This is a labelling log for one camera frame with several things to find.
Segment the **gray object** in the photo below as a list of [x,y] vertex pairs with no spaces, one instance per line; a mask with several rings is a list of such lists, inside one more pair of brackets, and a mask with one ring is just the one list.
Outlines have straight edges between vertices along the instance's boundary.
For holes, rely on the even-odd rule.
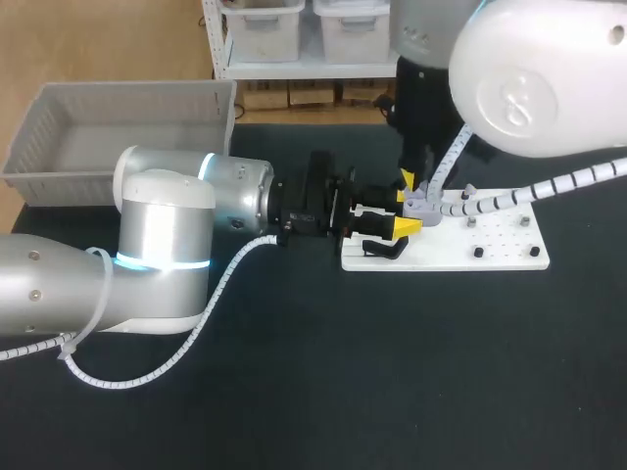
[[422,220],[423,227],[435,227],[442,222],[442,215],[434,211],[433,204],[426,200],[427,181],[422,181],[418,189],[412,191],[406,188],[405,202],[403,203],[403,217]]
[[211,183],[216,195],[217,227],[253,235],[267,229],[267,201],[274,177],[270,163],[206,152],[158,151],[144,147],[128,149],[120,157],[114,177],[118,209],[121,208],[121,188],[126,179],[151,168],[202,177]]
[[30,105],[0,179],[30,206],[109,206],[132,145],[228,155],[233,81],[49,83]]

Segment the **robotic arm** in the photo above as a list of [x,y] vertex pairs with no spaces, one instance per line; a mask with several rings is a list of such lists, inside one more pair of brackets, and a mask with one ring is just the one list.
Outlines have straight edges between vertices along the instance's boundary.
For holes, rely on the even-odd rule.
[[[616,0],[393,0],[392,44],[403,57],[399,80],[407,74],[404,61],[416,68],[413,85],[398,86],[403,114],[397,116],[431,119],[428,100],[411,101],[418,83],[425,93],[439,93],[439,122],[460,127],[458,113],[482,139],[514,155],[547,158],[623,146],[625,27],[627,5]],[[450,90],[442,83],[446,69]],[[406,136],[404,127],[401,132]],[[437,136],[429,132],[422,144],[452,142],[440,144]]]
[[[158,377],[198,336],[237,262],[252,248],[290,234],[332,233],[341,246],[356,231],[406,239],[435,217],[364,213],[356,204],[402,211],[406,195],[422,192],[426,215],[483,213],[474,205],[445,205],[440,189],[457,157],[447,150],[463,123],[488,143],[524,157],[546,158],[621,146],[627,94],[617,93],[627,64],[627,6],[579,0],[393,0],[392,44],[401,54],[396,106],[389,120],[404,137],[399,165],[405,192],[358,189],[355,172],[338,175],[326,154],[314,153],[307,171],[278,178],[267,162],[215,154],[130,148],[116,169],[121,210],[120,251],[101,316],[91,316],[103,283],[102,261],[28,235],[0,237],[0,331],[60,333],[94,323],[95,331],[178,333],[194,328],[164,367],[127,383],[103,383],[71,371],[91,385],[128,388]],[[603,78],[603,86],[593,88]],[[470,133],[461,135],[466,138]],[[444,159],[447,170],[433,173]],[[494,198],[494,210],[627,174],[627,159]],[[255,236],[269,225],[278,240],[247,245],[202,311],[207,296],[215,227]],[[380,256],[389,247],[369,248]],[[72,335],[34,345],[59,346]],[[0,359],[33,353],[0,352]]]

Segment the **yellow object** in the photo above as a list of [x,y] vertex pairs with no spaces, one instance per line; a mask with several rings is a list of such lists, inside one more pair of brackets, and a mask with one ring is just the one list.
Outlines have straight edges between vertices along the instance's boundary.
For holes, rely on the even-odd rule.
[[408,172],[406,169],[401,168],[401,173],[403,174],[403,179],[405,180],[405,184],[413,190],[413,173]]
[[394,235],[393,238],[402,238],[418,233],[422,230],[422,220],[415,218],[394,218]]

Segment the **white storage bin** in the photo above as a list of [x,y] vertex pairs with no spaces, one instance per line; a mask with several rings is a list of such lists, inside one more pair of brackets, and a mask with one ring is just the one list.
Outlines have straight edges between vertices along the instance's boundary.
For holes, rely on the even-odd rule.
[[313,0],[329,64],[381,64],[390,55],[389,0]]
[[228,8],[228,30],[238,62],[294,62],[299,59],[299,25],[305,0],[285,0],[282,8]]

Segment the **cardboard box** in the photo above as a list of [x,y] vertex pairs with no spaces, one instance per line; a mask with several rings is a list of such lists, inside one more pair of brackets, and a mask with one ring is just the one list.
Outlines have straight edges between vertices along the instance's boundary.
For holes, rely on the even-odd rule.
[[242,103],[246,110],[285,110],[288,108],[287,81],[247,81],[242,87]]
[[290,80],[290,106],[333,105],[333,80]]
[[390,80],[387,78],[357,78],[344,80],[343,101],[372,103],[388,92]]

